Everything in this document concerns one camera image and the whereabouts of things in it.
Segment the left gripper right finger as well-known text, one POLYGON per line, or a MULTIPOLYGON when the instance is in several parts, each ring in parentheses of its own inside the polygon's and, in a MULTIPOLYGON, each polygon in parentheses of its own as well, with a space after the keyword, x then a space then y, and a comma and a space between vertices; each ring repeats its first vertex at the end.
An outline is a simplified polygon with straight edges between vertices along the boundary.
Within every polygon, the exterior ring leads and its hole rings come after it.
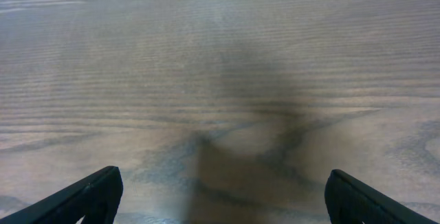
POLYGON ((324 200, 332 224, 438 224, 339 169, 327 179, 324 200))

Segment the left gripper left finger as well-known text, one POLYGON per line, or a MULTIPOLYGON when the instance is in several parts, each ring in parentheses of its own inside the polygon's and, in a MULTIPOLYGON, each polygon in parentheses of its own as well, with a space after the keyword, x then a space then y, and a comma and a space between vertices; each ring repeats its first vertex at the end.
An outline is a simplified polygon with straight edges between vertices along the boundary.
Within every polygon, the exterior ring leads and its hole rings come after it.
POLYGON ((1 224, 112 224, 123 194, 120 170, 107 166, 1 219, 1 224))

